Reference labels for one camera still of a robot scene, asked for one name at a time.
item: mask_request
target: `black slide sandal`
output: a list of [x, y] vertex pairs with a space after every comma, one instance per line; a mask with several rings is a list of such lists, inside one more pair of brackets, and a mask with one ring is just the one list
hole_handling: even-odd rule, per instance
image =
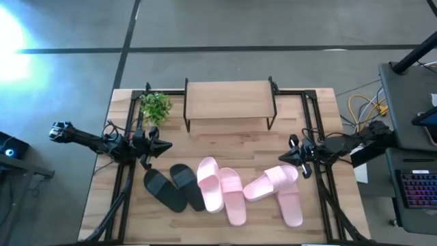
[[189, 166], [185, 164], [174, 165], [170, 168], [170, 176], [194, 210], [197, 212], [205, 210], [205, 202], [200, 188], [197, 186], [196, 175]]
[[158, 170], [150, 169], [145, 173], [144, 187], [173, 212], [180, 213], [186, 208], [186, 199], [182, 192]]

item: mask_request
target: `green plant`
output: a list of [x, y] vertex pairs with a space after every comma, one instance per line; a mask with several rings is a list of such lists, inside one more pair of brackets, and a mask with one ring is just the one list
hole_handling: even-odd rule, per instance
[[169, 116], [173, 106], [168, 95], [163, 93], [150, 93], [141, 95], [141, 112], [144, 114], [143, 123], [152, 126], [160, 126]]

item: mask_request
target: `computer keyboard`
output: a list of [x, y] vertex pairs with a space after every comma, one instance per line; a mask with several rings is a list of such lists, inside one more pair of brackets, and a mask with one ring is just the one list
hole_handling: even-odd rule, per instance
[[403, 187], [407, 208], [437, 209], [437, 170], [421, 170], [427, 174], [412, 174], [412, 170], [398, 172], [399, 187]]

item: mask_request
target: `concrete floor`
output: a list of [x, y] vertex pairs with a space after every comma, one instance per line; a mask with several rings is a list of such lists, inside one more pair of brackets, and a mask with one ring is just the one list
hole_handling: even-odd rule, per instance
[[[28, 157], [56, 170], [38, 198], [26, 199], [11, 245], [75, 242], [96, 155], [78, 145], [53, 143], [47, 134], [60, 120], [100, 132], [120, 54], [6, 52], [123, 47], [133, 5], [134, 0], [0, 0], [0, 31], [6, 31], [0, 38], [0, 105], [5, 105], [0, 131], [29, 143]], [[131, 46], [418, 44], [436, 30], [436, 21], [419, 0], [143, 0]], [[128, 56], [120, 87], [150, 82], [155, 88], [182, 88], [185, 77], [237, 81], [271, 75], [279, 87], [333, 87], [340, 94], [378, 79], [379, 63], [408, 52], [136, 53]], [[422, 62], [436, 60], [432, 51]], [[338, 96], [340, 113], [351, 119], [349, 96], [373, 97], [380, 86]], [[354, 110], [360, 104], [356, 101]], [[390, 124], [388, 116], [384, 121]], [[433, 245], [437, 240], [389, 226], [393, 207], [388, 199], [363, 197], [363, 204], [377, 241]]]

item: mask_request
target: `wooden table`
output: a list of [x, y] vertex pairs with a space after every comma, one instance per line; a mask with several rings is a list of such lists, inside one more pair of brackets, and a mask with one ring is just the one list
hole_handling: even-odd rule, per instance
[[[108, 119], [124, 126], [132, 90], [115, 90], [109, 107]], [[326, 133], [342, 131], [341, 120], [333, 89], [316, 89]], [[243, 185], [261, 176], [265, 169], [287, 165], [278, 156], [287, 152], [290, 134], [302, 139], [301, 129], [306, 127], [299, 96], [276, 96], [278, 115], [270, 131], [265, 119], [215, 119], [192, 122], [195, 127], [186, 132], [183, 96], [171, 96], [174, 103], [167, 122], [160, 127], [160, 139], [170, 141], [173, 147], [151, 163], [170, 179], [169, 168], [185, 163], [194, 171], [206, 156], [216, 158], [220, 167], [232, 167]], [[96, 168], [110, 160], [99, 156]], [[100, 170], [92, 179], [79, 239], [91, 234], [107, 213], [113, 192], [116, 165]], [[360, 233], [369, 238], [363, 204], [358, 192], [352, 166], [338, 162], [333, 166], [341, 207]], [[276, 197], [257, 202], [246, 201], [247, 222], [241, 227], [230, 226], [225, 210], [217, 214], [195, 212], [189, 205], [182, 213], [173, 213], [155, 200], [143, 186], [145, 170], [137, 163], [126, 226], [125, 243], [130, 244], [290, 244], [325, 243], [320, 203], [314, 175], [300, 178], [300, 201], [304, 217], [298, 228], [287, 227], [282, 218]], [[334, 235], [335, 220], [330, 212]]]

